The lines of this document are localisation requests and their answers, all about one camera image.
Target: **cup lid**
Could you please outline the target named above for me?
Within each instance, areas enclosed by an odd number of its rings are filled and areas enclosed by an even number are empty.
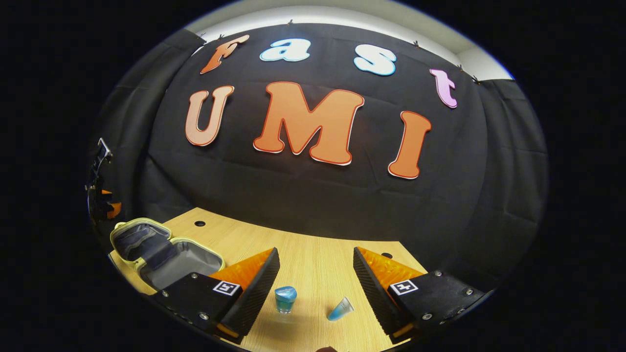
[[[276,299],[288,303],[293,303],[297,296],[297,292],[291,286],[277,288],[274,293],[276,293]]]

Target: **orange letter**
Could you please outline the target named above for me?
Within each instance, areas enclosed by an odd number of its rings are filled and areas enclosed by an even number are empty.
[[[189,97],[189,111],[187,112],[187,122],[185,123],[185,134],[189,143],[202,147],[213,142],[215,137],[217,137],[217,132],[220,131],[226,97],[234,90],[235,87],[233,86],[221,86],[213,91],[213,97],[215,98],[213,110],[211,110],[211,116],[208,120],[208,127],[204,131],[198,128],[198,119],[202,103],[207,99],[208,92],[205,90],[197,91]]]
[[[279,138],[280,128],[284,125],[289,147],[298,155],[321,130],[309,155],[319,162],[350,164],[350,132],[356,110],[365,103],[362,96],[347,90],[334,90],[310,111],[299,84],[274,82],[266,89],[271,95],[270,106],[261,137],[252,144],[256,150],[280,153],[285,148]]]
[[[404,121],[402,143],[396,159],[387,169],[391,175],[412,180],[419,176],[419,154],[431,123],[422,115],[410,111],[402,111],[400,118]]]
[[[222,63],[222,58],[227,58],[230,54],[232,54],[233,51],[235,51],[237,43],[243,43],[244,41],[248,40],[248,38],[250,38],[250,36],[246,34],[245,36],[233,39],[228,43],[224,43],[215,48],[215,54],[213,54],[211,60],[207,63],[206,66],[204,66],[202,71],[200,71],[200,74],[207,73],[220,66],[220,64]]]

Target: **white ceiling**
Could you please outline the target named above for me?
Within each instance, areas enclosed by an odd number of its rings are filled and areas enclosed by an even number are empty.
[[[385,19],[422,34],[454,54],[476,47],[468,38],[436,19],[414,8],[388,0],[241,0],[199,18],[186,28],[197,33],[229,19],[256,11],[301,5],[330,6]]]

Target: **light blue letter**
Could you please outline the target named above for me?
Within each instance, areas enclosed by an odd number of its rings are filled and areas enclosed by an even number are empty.
[[[306,39],[283,39],[272,43],[272,47],[261,53],[263,61],[302,61],[309,57],[307,49],[311,42]]]
[[[354,51],[360,58],[354,58],[354,64],[361,71],[370,71],[377,75],[389,76],[396,71],[396,55],[391,51],[369,44],[361,44]]]

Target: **table surface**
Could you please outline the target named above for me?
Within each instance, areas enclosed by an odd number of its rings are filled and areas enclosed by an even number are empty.
[[[194,223],[199,220],[206,225],[196,226]],[[219,253],[227,267],[272,247],[278,249],[280,271],[250,333],[239,345],[254,352],[314,352],[328,346],[338,352],[378,352],[397,346],[382,331],[356,277],[352,267],[354,248],[359,246],[379,254],[387,252],[393,255],[393,260],[426,272],[397,241],[354,241],[295,234],[200,208],[164,224],[172,230],[172,237],[187,237]],[[135,289],[156,293],[115,251],[110,259]],[[282,286],[293,286],[298,293],[291,314],[276,311],[273,291]],[[340,320],[328,321],[326,317],[344,296],[355,310]]]

